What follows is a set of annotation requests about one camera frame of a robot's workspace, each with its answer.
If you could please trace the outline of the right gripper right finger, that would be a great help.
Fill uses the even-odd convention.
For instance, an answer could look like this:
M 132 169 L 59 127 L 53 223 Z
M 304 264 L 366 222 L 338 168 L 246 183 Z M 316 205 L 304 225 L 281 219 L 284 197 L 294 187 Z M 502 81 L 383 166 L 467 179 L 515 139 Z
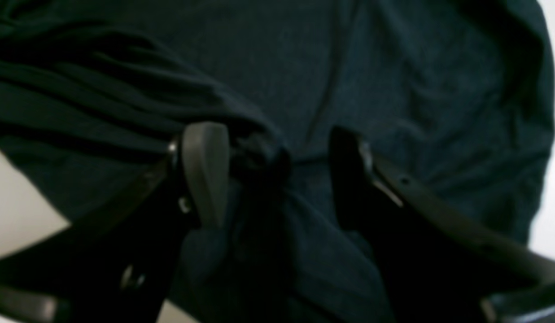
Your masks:
M 335 127 L 329 169 L 339 225 L 371 246 L 399 323 L 555 323 L 555 261 L 460 214 Z

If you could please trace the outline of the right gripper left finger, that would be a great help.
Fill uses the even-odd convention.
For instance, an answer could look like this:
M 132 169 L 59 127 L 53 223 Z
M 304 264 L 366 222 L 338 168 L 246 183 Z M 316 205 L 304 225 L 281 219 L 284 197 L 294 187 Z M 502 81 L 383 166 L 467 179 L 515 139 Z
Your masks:
M 109 202 L 0 258 L 0 315 L 19 323 L 154 323 L 186 235 L 224 223 L 225 125 L 198 122 Z

